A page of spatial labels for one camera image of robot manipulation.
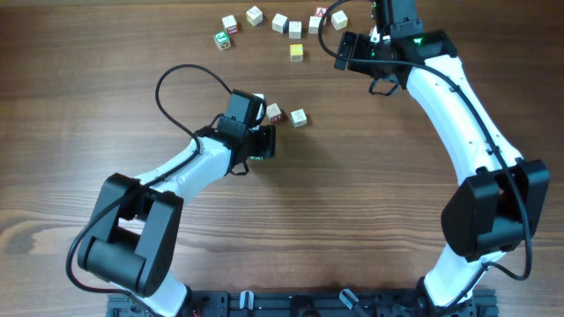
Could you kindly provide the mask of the wooden block red letter side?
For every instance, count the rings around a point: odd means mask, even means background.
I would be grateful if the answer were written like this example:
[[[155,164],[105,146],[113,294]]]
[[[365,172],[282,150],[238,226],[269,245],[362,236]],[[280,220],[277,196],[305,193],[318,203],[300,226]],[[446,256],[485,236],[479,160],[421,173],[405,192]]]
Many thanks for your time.
[[[269,123],[272,124],[281,122],[284,119],[284,114],[277,103],[272,103],[266,108],[266,116]]]

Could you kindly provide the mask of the white patterned wooden block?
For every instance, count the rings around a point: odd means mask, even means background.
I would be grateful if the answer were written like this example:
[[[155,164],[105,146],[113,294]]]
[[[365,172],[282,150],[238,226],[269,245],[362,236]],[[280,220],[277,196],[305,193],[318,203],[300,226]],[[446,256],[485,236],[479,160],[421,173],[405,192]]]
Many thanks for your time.
[[[298,109],[298,110],[292,111],[290,113],[290,118],[291,118],[292,124],[295,128],[304,126],[308,122],[308,118],[307,118],[306,113],[303,109]]]

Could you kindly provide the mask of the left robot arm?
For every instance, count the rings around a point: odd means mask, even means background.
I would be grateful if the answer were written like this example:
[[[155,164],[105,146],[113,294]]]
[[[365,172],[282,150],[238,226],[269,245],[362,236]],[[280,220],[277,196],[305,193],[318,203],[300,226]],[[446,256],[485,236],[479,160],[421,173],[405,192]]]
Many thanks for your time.
[[[233,90],[226,112],[167,163],[133,178],[109,176],[68,259],[152,316],[185,314],[191,290],[170,269],[182,208],[248,158],[274,155],[276,129],[264,117],[262,96]]]

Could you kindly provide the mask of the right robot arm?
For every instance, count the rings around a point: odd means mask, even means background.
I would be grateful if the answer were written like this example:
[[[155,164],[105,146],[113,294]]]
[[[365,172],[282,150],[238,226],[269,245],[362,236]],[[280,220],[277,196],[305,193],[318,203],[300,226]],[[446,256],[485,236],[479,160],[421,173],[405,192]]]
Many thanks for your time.
[[[446,246],[416,289],[412,310],[442,316],[478,305],[475,286],[519,246],[531,249],[550,174],[496,128],[442,30],[427,32],[412,1],[375,1],[370,34],[344,33],[335,66],[390,82],[421,105],[455,168],[458,187],[442,211]]]

